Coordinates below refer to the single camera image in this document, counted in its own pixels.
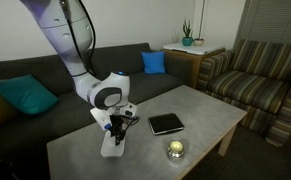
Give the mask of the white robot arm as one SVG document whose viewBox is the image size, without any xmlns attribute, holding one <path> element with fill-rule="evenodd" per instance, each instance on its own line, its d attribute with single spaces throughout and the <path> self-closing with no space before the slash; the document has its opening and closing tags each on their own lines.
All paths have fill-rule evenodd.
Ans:
<svg viewBox="0 0 291 180">
<path fill-rule="evenodd" d="M 95 30 L 81 0 L 20 0 L 31 12 L 43 34 L 73 78 L 76 93 L 93 106 L 91 114 L 116 145 L 125 139 L 122 118 L 136 116 L 128 102 L 130 78 L 115 71 L 100 81 L 84 60 L 95 45 Z"/>
</svg>

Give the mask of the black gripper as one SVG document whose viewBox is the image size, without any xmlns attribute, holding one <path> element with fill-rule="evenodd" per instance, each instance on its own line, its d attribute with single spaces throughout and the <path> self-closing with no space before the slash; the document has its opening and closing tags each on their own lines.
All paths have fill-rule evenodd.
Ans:
<svg viewBox="0 0 291 180">
<path fill-rule="evenodd" d="M 110 128 L 110 137 L 115 136 L 115 144 L 119 145 L 120 142 L 125 138 L 125 132 L 122 128 L 124 120 L 121 116 L 116 115 L 111 115 L 110 120 L 112 124 L 112 127 Z"/>
</svg>

